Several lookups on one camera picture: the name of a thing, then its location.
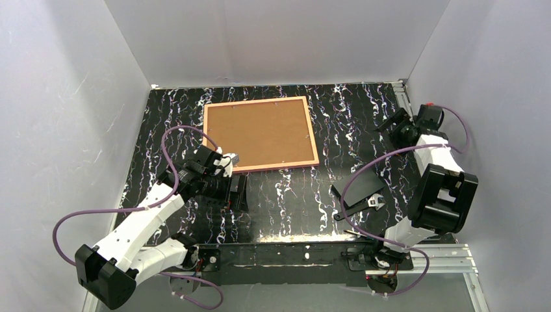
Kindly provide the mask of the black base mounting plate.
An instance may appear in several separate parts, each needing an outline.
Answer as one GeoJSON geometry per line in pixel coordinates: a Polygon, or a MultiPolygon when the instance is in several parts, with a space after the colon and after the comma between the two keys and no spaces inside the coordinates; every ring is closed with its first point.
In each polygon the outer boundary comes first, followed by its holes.
{"type": "Polygon", "coordinates": [[[341,284],[361,287],[386,272],[373,240],[200,244],[199,273],[219,286],[341,284]]]}

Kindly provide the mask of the green handled screwdriver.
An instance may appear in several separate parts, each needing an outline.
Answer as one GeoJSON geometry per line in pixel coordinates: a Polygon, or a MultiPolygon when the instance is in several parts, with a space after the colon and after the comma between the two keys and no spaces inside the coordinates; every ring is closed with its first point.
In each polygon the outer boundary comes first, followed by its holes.
{"type": "Polygon", "coordinates": [[[345,232],[346,234],[353,235],[353,236],[355,236],[355,237],[357,237],[357,238],[370,239],[369,236],[363,235],[363,234],[358,233],[358,232],[355,232],[355,231],[344,230],[344,232],[345,232]]]}

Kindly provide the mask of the aluminium rail frame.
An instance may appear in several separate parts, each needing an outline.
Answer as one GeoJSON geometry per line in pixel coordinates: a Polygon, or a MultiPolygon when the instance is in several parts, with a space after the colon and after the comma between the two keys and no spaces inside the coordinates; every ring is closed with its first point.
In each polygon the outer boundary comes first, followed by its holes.
{"type": "Polygon", "coordinates": [[[206,284],[369,285],[406,293],[421,246],[465,224],[478,178],[441,131],[451,110],[410,115],[388,83],[152,90],[130,169],[131,209],[74,255],[110,309],[157,275],[206,284]]]}

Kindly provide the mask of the pink picture frame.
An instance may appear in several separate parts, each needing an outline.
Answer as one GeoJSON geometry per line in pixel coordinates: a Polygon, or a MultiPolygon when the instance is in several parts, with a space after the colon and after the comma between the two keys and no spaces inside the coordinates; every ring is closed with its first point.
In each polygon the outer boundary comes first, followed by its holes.
{"type": "Polygon", "coordinates": [[[203,145],[235,153],[235,173],[317,166],[313,123],[304,96],[208,104],[203,145]]]}

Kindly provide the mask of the black Mercury box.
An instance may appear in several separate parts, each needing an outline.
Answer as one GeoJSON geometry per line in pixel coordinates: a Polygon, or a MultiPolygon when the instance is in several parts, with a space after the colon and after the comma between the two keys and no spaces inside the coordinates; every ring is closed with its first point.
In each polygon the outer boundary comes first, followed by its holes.
{"type": "MultiPolygon", "coordinates": [[[[344,179],[338,180],[332,184],[331,192],[337,197],[338,200],[341,199],[342,192],[349,180],[350,176],[347,176],[344,179]]],[[[358,177],[349,186],[344,197],[345,208],[349,209],[350,207],[357,205],[384,187],[384,182],[382,182],[382,180],[373,171],[363,172],[358,175],[358,177]]]]}

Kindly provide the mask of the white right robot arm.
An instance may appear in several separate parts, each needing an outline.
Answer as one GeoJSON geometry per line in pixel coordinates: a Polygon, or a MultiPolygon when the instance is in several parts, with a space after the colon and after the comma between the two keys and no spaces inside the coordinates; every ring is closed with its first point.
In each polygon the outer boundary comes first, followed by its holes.
{"type": "Polygon", "coordinates": [[[389,130],[393,145],[412,151],[421,175],[407,216],[387,228],[383,241],[371,252],[375,265],[395,265],[409,248],[434,235],[459,232],[467,219],[478,187],[478,178],[465,172],[455,161],[448,137],[440,128],[444,110],[421,105],[416,116],[400,108],[377,130],[389,130]]]}

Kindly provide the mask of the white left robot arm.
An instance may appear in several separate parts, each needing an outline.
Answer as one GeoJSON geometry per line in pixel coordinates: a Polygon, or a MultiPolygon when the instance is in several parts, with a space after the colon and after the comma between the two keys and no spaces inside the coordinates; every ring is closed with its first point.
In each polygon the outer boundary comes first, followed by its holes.
{"type": "Polygon", "coordinates": [[[200,197],[227,205],[238,162],[236,153],[200,146],[190,158],[169,165],[142,201],[143,210],[132,212],[93,246],[84,244],[75,252],[79,284],[109,309],[118,309],[147,279],[167,268],[198,263],[198,245],[186,234],[143,247],[188,200],[200,197]]]}

